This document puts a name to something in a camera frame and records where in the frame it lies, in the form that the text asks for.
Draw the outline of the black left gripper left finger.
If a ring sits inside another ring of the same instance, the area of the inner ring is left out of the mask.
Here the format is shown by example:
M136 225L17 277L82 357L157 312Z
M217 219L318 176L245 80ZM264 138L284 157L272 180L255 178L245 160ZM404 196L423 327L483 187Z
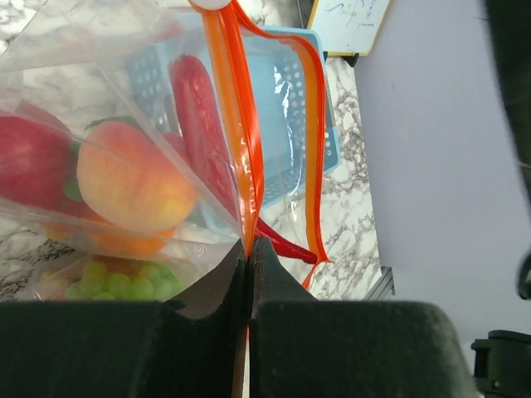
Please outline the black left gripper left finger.
M1 306L4 397L239 397L247 267L240 244L164 302Z

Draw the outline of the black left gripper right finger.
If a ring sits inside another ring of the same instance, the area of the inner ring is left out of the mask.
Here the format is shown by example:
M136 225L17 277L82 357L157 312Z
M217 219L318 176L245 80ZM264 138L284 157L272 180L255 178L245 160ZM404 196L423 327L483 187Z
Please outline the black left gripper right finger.
M319 301L258 238L250 318L253 397L474 397L455 329L428 303Z

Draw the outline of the clear zip bag orange zipper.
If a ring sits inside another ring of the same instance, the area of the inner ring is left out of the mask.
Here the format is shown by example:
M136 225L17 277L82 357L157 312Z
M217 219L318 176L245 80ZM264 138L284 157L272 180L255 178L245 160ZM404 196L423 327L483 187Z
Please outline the clear zip bag orange zipper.
M21 299L39 301L167 301L197 281L187 261L72 255L37 268Z

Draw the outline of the green grape bunch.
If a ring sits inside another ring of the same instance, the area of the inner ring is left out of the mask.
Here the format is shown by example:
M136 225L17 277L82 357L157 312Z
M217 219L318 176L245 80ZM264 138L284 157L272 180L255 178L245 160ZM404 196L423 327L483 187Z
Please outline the green grape bunch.
M66 299L164 302L185 289L168 265L153 261L89 260L68 284Z

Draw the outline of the orange fruit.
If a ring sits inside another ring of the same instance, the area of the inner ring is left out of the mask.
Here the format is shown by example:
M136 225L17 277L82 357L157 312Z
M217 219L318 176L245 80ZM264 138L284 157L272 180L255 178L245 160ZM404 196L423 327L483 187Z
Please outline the orange fruit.
M143 258L156 255L168 243L167 238L173 237L175 232L173 227L151 235L131 235L117 229L115 225L92 211L85 203L65 209L64 212L86 221L94 221L96 224L111 226L111 229L105 231L87 229L45 221L41 223L41 226L47 238L66 244L67 241L72 242L73 238L80 241L81 237L85 237L91 243L91 251L103 251L106 255L114 257Z

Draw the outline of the red chili pepper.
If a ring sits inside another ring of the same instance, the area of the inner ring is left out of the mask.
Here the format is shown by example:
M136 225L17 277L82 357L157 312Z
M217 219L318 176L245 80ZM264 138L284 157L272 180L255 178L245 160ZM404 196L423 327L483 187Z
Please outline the red chili pepper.
M233 219L240 215L216 94L205 65L184 55L168 66L178 122L192 169Z

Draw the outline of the red apple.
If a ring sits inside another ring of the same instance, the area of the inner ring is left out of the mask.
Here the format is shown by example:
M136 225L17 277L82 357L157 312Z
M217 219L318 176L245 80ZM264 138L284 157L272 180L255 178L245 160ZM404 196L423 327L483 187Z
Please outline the red apple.
M1 117L1 197L45 210L65 201L65 182L75 174L70 137L16 116Z

